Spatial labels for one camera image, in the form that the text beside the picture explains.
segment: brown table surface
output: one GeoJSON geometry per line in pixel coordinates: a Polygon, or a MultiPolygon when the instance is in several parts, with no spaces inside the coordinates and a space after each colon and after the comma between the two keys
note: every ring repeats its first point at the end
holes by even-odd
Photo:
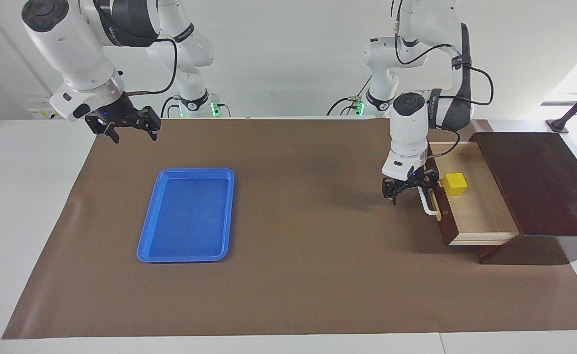
{"type": "Polygon", "coordinates": [[[577,329],[570,265],[479,265],[443,245],[416,191],[383,199],[388,146],[385,119],[168,120],[157,143],[98,137],[3,337],[577,329]],[[234,170],[230,251],[143,264],[155,177],[187,167],[234,170]]]}

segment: yellow cube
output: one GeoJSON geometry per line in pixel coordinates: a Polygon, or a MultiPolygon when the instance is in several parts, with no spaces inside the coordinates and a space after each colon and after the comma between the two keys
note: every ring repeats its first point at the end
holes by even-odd
{"type": "Polygon", "coordinates": [[[465,182],[463,173],[446,173],[439,183],[448,197],[461,195],[468,189],[468,183],[465,182]]]}

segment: black velcro strap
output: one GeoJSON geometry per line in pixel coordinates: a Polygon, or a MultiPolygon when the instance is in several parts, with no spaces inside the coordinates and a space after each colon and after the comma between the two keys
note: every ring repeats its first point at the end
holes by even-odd
{"type": "Polygon", "coordinates": [[[472,57],[461,55],[452,58],[451,60],[452,67],[461,66],[461,65],[472,65],[472,57]]]}
{"type": "Polygon", "coordinates": [[[431,97],[428,99],[428,128],[437,128],[437,108],[439,106],[439,96],[441,89],[433,89],[431,97]]]}
{"type": "Polygon", "coordinates": [[[209,97],[210,94],[208,94],[208,90],[206,89],[203,96],[195,99],[194,101],[188,101],[188,99],[185,98],[180,98],[179,100],[186,106],[187,110],[196,112],[199,110],[199,108],[201,108],[201,106],[203,106],[204,103],[208,101],[209,97]]]}
{"type": "Polygon", "coordinates": [[[365,95],[367,97],[367,101],[374,107],[376,107],[377,110],[379,110],[380,112],[385,112],[386,110],[389,109],[389,107],[391,107],[391,103],[394,101],[395,97],[392,97],[391,99],[388,99],[387,101],[383,101],[381,99],[378,99],[374,96],[372,96],[372,94],[369,92],[369,90],[367,91],[367,94],[365,95]]]}
{"type": "Polygon", "coordinates": [[[186,38],[192,36],[192,32],[195,31],[195,25],[192,24],[192,22],[190,23],[190,26],[188,26],[187,29],[183,30],[183,32],[181,32],[180,34],[177,34],[177,36],[174,37],[174,40],[177,43],[181,43],[183,41],[186,40],[186,38]]]}

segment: blue tray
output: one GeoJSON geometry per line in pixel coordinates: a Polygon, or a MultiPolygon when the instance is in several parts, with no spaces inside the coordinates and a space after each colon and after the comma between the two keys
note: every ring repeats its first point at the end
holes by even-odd
{"type": "Polygon", "coordinates": [[[229,168],[161,171],[146,213],[138,259],[145,263],[216,262],[228,253],[234,195],[229,168]]]}

